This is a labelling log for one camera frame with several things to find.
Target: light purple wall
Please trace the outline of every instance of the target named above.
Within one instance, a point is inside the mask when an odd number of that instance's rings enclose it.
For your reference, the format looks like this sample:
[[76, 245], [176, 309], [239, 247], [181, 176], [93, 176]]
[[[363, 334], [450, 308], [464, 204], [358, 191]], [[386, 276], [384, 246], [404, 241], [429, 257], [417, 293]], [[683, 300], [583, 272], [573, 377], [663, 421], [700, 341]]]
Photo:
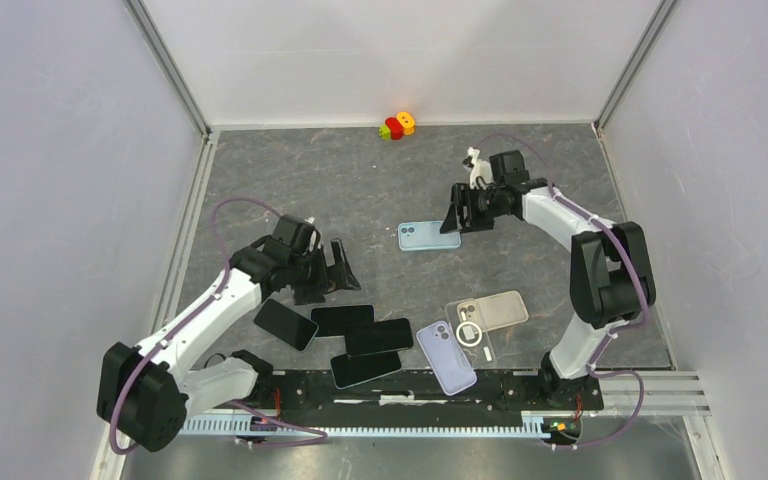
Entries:
[[121, 2], [0, 2], [0, 479], [89, 475], [198, 145]]
[[768, 478], [768, 2], [679, 2], [607, 145], [726, 460]]

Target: light blue smartphone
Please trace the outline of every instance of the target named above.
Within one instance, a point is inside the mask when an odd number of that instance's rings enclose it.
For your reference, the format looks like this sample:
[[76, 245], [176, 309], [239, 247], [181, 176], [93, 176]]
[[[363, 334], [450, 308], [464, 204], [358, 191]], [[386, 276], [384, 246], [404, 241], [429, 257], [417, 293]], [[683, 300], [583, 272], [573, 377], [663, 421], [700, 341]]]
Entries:
[[440, 234], [441, 221], [409, 222], [399, 225], [399, 248], [403, 252], [417, 250], [449, 250], [461, 246], [460, 232]]

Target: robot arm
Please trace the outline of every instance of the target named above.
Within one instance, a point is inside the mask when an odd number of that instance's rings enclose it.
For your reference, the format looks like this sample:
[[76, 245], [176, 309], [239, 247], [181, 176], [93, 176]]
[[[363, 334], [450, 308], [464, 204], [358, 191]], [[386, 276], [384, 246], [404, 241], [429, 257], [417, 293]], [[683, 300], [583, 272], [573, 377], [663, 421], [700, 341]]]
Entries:
[[[225, 330], [274, 292], [289, 286], [300, 305], [324, 302], [325, 294], [336, 290], [360, 289], [342, 243], [331, 241], [334, 264], [328, 266], [319, 239], [312, 224], [282, 216], [272, 235], [234, 253], [221, 291], [217, 289], [225, 272], [174, 320], [135, 347], [111, 347], [102, 362], [98, 415], [110, 422], [126, 380], [146, 358], [127, 392], [117, 428], [149, 451], [172, 441], [187, 418], [247, 397], [257, 371], [241, 358], [190, 369]], [[170, 332], [176, 333], [170, 338]]]
[[[470, 163], [480, 163], [475, 161], [477, 156], [471, 149]], [[655, 284], [643, 230], [634, 222], [615, 224], [599, 218], [553, 191], [545, 179], [531, 179], [519, 151], [491, 156], [487, 163], [492, 179], [486, 188], [464, 183], [452, 186], [451, 205], [440, 231], [490, 230], [496, 217], [514, 215], [545, 231], [570, 252], [569, 293], [575, 313], [561, 341], [544, 356], [539, 373], [544, 396], [566, 395], [584, 385], [587, 361], [602, 339], [640, 314], [625, 266], [611, 268], [609, 264], [618, 262], [619, 254], [590, 220], [598, 218], [620, 240], [651, 306]]]

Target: gray floor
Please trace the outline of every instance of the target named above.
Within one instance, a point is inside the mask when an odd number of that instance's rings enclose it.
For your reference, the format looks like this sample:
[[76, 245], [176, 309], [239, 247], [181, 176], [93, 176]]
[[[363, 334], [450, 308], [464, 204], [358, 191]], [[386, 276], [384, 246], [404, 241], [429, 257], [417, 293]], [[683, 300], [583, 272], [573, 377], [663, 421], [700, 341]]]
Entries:
[[[442, 220], [449, 189], [467, 179], [461, 166], [467, 147], [488, 133], [521, 135], [554, 164], [557, 183], [570, 198], [600, 215], [621, 220], [607, 165], [589, 125], [446, 126], [419, 128], [413, 136], [383, 142], [374, 128], [223, 132], [199, 219], [179, 309], [203, 292], [220, 271], [208, 213], [227, 197], [258, 197], [284, 213], [316, 218], [324, 239], [342, 238], [363, 287], [338, 292], [327, 305], [371, 303], [376, 318], [407, 317], [414, 330], [443, 317], [444, 306], [518, 290], [531, 319], [490, 332], [500, 368], [534, 368], [561, 338], [572, 306], [567, 294], [568, 253], [536, 227], [506, 217], [490, 232], [464, 235], [458, 250], [403, 253], [396, 226], [406, 221]], [[510, 148], [493, 139], [487, 158]], [[532, 176], [546, 170], [526, 155]], [[230, 251], [271, 233], [275, 218], [257, 207], [232, 204], [220, 214], [220, 231]], [[289, 291], [275, 298], [291, 305]], [[312, 307], [298, 307], [307, 314]], [[210, 349], [240, 348], [277, 368], [329, 368], [344, 353], [341, 339], [316, 339], [297, 352], [254, 326], [252, 312]], [[404, 368], [427, 368], [419, 348], [401, 353]], [[605, 367], [665, 367], [669, 357], [654, 323], [623, 334], [601, 361]]]
[[[619, 421], [585, 421], [582, 441]], [[327, 445], [249, 450], [228, 438], [179, 436], [158, 453], [131, 455], [133, 479], [546, 479], [700, 478], [681, 418], [639, 419], [622, 437], [578, 452], [551, 453], [531, 440], [335, 438]]]

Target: green toy piece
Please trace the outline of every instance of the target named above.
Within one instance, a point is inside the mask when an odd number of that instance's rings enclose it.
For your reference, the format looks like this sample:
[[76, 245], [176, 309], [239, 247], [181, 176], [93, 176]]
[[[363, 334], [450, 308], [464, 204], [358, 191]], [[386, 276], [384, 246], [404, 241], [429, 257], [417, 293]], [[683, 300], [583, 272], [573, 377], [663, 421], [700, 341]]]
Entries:
[[390, 129], [387, 128], [387, 125], [378, 127], [378, 136], [381, 137], [381, 140], [390, 140]]

